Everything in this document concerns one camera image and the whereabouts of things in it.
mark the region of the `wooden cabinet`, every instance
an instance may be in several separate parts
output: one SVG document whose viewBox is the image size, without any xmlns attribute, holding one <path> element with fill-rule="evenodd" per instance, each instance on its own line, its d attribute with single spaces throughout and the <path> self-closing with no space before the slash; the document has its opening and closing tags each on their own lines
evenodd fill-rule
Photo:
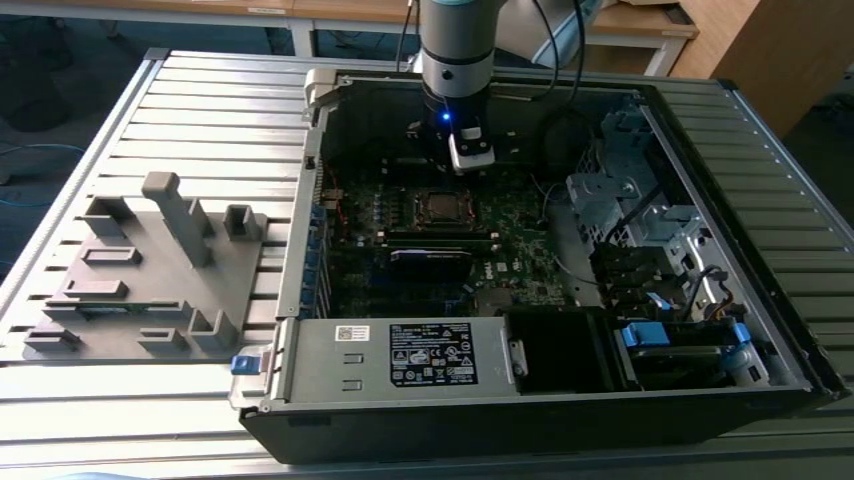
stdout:
<svg viewBox="0 0 854 480">
<path fill-rule="evenodd" d="M 854 61 L 854 1 L 680 2 L 700 34 L 669 75 L 735 81 L 782 137 Z"/>
</svg>

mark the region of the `motherboard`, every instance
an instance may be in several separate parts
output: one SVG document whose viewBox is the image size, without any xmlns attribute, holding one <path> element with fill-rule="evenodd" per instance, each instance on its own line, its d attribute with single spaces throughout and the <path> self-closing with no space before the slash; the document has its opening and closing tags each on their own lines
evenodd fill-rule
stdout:
<svg viewBox="0 0 854 480">
<path fill-rule="evenodd" d="M 330 162 L 329 315 L 491 316 L 515 303 L 569 302 L 544 218 L 549 187 L 511 165 L 457 176 L 420 158 Z M 559 192 L 549 201 L 565 200 Z"/>
</svg>

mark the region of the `blue cable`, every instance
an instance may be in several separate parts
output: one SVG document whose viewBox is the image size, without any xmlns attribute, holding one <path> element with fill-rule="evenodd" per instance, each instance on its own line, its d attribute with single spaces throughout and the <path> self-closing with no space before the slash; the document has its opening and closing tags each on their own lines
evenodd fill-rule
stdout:
<svg viewBox="0 0 854 480">
<path fill-rule="evenodd" d="M 50 205 L 53 202 L 44 202 L 44 203 L 17 203 L 17 202 L 9 202 L 8 200 L 0 200 L 0 205 L 5 205 L 6 207 L 46 207 L 48 205 Z"/>
<path fill-rule="evenodd" d="M 78 154 L 84 154 L 85 150 L 80 147 L 76 147 L 73 145 L 65 145 L 62 143 L 33 143 L 32 145 L 16 145 L 12 148 L 8 148 L 5 150 L 2 150 L 0 152 L 0 155 L 5 155 L 8 153 L 12 152 L 17 152 L 18 150 L 25 150 L 28 148 L 46 148 L 46 149 L 58 149 L 58 150 L 73 150 L 74 152 L 77 152 Z"/>
</svg>

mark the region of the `blue latch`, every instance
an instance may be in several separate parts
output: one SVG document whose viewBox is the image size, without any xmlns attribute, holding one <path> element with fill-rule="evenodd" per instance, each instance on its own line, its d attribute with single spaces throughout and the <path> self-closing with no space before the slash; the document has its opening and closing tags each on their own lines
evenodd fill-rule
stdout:
<svg viewBox="0 0 854 480">
<path fill-rule="evenodd" d="M 743 323 L 736 323 L 732 326 L 732 333 L 735 333 L 735 338 L 737 338 L 737 343 L 749 342 L 749 331 L 747 330 L 747 325 L 744 325 Z"/>
<path fill-rule="evenodd" d="M 230 357 L 232 375 L 257 375 L 261 373 L 261 357 L 234 355 Z"/>
<path fill-rule="evenodd" d="M 645 296 L 652 299 L 652 301 L 655 302 L 655 305 L 657 305 L 657 308 L 660 308 L 661 310 L 672 309 L 672 305 L 669 305 L 669 302 L 664 300 L 657 293 L 645 292 Z"/>
<path fill-rule="evenodd" d="M 661 322 L 632 322 L 621 330 L 627 347 L 665 347 L 669 338 Z"/>
</svg>

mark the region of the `black cable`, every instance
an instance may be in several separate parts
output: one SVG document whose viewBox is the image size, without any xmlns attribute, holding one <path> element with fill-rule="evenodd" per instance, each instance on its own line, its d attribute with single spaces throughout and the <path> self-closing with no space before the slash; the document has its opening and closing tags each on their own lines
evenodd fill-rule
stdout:
<svg viewBox="0 0 854 480">
<path fill-rule="evenodd" d="M 379 48 L 379 44 L 383 43 L 383 40 L 385 40 L 385 35 L 388 35 L 387 33 L 383 33 L 379 36 L 379 39 L 376 40 L 376 43 L 373 44 L 373 50 L 376 50 Z"/>
<path fill-rule="evenodd" d="M 584 70 L 584 46 L 587 45 L 587 32 L 584 32 L 584 16 L 581 15 L 580 0 L 572 0 L 575 7 L 575 21 L 577 23 L 577 69 L 575 70 L 575 83 L 572 83 L 572 93 L 565 101 L 565 106 L 572 105 L 577 95 L 577 86 L 581 83 L 581 71 Z"/>
<path fill-rule="evenodd" d="M 555 65 L 551 71 L 551 83 L 548 84 L 548 89 L 531 97 L 531 100 L 541 100 L 548 96 L 548 94 L 553 91 L 555 85 L 557 85 L 557 75 L 560 74 L 560 54 L 557 53 L 557 41 L 555 40 L 555 34 L 551 31 L 551 25 L 548 25 L 548 17 L 545 16 L 545 12 L 543 11 L 543 7 L 539 4 L 537 0 L 531 0 L 533 2 L 533 7 L 536 7 L 536 11 L 539 12 L 539 18 L 543 19 L 543 25 L 545 27 L 545 32 L 548 32 L 548 41 L 551 42 L 551 53 L 553 54 Z"/>
<path fill-rule="evenodd" d="M 409 6 L 405 9 L 405 20 L 403 22 L 403 31 L 400 32 L 400 39 L 397 40 L 397 53 L 395 53 L 395 72 L 400 73 L 400 54 L 403 53 L 403 40 L 405 39 L 405 30 L 409 27 L 409 17 L 412 16 L 412 0 L 409 0 Z"/>
<path fill-rule="evenodd" d="M 359 49 L 359 47 L 356 47 L 351 42 L 349 42 L 349 37 L 344 34 L 341 34 L 341 32 L 338 32 L 337 30 L 329 30 L 329 35 L 332 35 L 332 38 L 334 38 L 334 41 L 337 42 L 337 45 L 334 45 L 336 48 L 355 48 Z"/>
<path fill-rule="evenodd" d="M 573 108 L 556 108 L 551 112 L 543 116 L 539 123 L 536 124 L 536 129 L 533 130 L 533 163 L 537 167 L 537 170 L 544 171 L 548 165 L 548 149 L 545 148 L 545 139 L 548 137 L 548 132 L 551 132 L 555 125 L 557 125 L 557 121 L 565 119 L 569 123 L 576 122 L 580 123 L 589 133 L 589 141 L 597 142 L 604 138 L 604 134 L 601 133 L 601 125 L 595 123 L 587 115 L 575 110 Z"/>
<path fill-rule="evenodd" d="M 628 225 L 628 222 L 631 222 L 635 219 L 635 217 L 640 214 L 640 212 L 645 209 L 645 207 L 649 206 L 649 203 L 652 203 L 652 200 L 655 200 L 655 197 L 657 196 L 659 193 L 661 193 L 660 184 L 655 185 L 655 188 L 647 192 L 647 194 L 643 196 L 643 198 L 640 199 L 635 207 L 631 209 L 631 211 L 625 214 L 623 218 L 619 219 L 619 221 L 613 225 L 613 228 L 608 230 L 608 233 L 604 236 L 604 240 L 601 240 L 601 243 L 608 243 L 611 241 L 611 237 L 616 235 L 616 232 L 619 232 L 619 230 L 625 225 Z"/>
<path fill-rule="evenodd" d="M 687 322 L 691 318 L 691 309 L 693 305 L 693 300 L 696 300 L 696 294 L 699 293 L 699 287 L 703 285 L 703 279 L 711 275 L 713 272 L 719 271 L 720 267 L 716 265 L 708 265 L 699 272 L 699 276 L 693 283 L 691 284 L 691 289 L 688 290 L 687 301 L 684 302 L 684 312 L 680 313 L 680 320 Z"/>
</svg>

